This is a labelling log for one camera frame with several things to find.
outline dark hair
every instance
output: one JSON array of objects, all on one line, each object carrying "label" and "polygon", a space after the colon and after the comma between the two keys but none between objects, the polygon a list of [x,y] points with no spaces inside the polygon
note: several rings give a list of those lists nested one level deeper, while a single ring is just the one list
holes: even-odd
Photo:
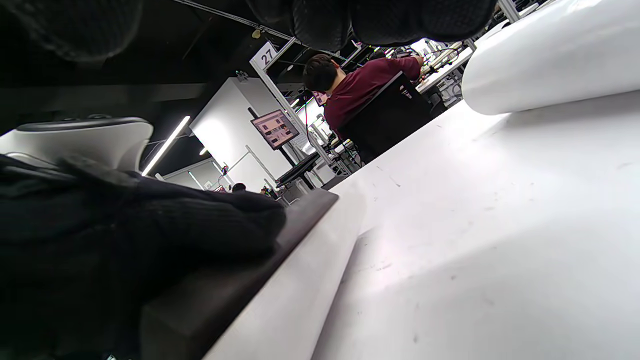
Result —
[{"label": "dark hair", "polygon": [[243,183],[236,183],[234,187],[231,188],[232,193],[243,192],[246,191],[246,186]]},{"label": "dark hair", "polygon": [[331,56],[318,54],[309,59],[302,73],[305,86],[311,91],[327,92],[333,86],[338,69],[331,62]]},{"label": "dark hair", "polygon": [[369,56],[369,61],[371,60],[376,60],[376,59],[382,59],[382,58],[386,58],[387,55],[385,55],[385,52],[382,50],[378,50],[375,53],[371,54]]}]

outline maroon sweater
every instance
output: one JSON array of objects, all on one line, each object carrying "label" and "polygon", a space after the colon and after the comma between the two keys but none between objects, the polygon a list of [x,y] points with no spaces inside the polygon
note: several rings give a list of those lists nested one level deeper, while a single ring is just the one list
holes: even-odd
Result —
[{"label": "maroon sweater", "polygon": [[420,65],[413,56],[402,59],[376,59],[348,74],[333,90],[324,106],[324,117],[331,130],[342,138],[337,132],[338,128],[399,71],[404,72],[409,80],[418,80]]}]

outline white cylinder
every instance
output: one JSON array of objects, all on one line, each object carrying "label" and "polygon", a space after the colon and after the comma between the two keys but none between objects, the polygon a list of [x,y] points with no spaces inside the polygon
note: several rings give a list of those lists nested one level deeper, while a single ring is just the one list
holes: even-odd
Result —
[{"label": "white cylinder", "polygon": [[640,89],[640,1],[557,0],[479,46],[467,104],[496,115]]}]

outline white wall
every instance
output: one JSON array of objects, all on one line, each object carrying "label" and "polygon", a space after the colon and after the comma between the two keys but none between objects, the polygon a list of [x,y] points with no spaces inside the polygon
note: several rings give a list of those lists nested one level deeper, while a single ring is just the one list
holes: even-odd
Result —
[{"label": "white wall", "polygon": [[[291,166],[279,151],[271,149],[251,124],[253,117],[247,110],[251,106],[261,115],[260,112],[266,111],[270,105],[267,101],[256,99],[253,99],[253,104],[250,103],[238,86],[236,78],[227,79],[191,123],[191,130],[221,165],[232,166],[246,153],[244,146],[249,145],[273,176],[278,178]],[[249,92],[258,91],[250,87],[252,86],[247,87]],[[244,183],[247,189],[255,192],[260,191],[264,185],[264,178],[270,180],[251,156],[243,159],[229,175],[234,182]]]},{"label": "white wall", "polygon": [[280,109],[280,105],[278,105],[278,102],[273,98],[273,95],[271,95],[262,80],[249,78],[243,83],[238,81],[237,78],[230,78],[229,80],[240,90],[258,116]]},{"label": "white wall", "polygon": [[211,159],[205,160],[200,164],[196,164],[194,166],[190,166],[185,169],[168,174],[164,176],[164,180],[167,183],[178,184],[199,190],[200,187],[189,175],[188,171],[191,171],[193,176],[198,180],[202,187],[205,188],[205,190],[205,183],[207,181],[210,181],[211,184],[213,184],[213,189],[217,188],[219,185],[222,185],[226,189],[228,189],[229,182],[227,181],[227,178],[220,177],[220,171],[218,171],[218,169],[215,168],[215,166],[211,163]]}]

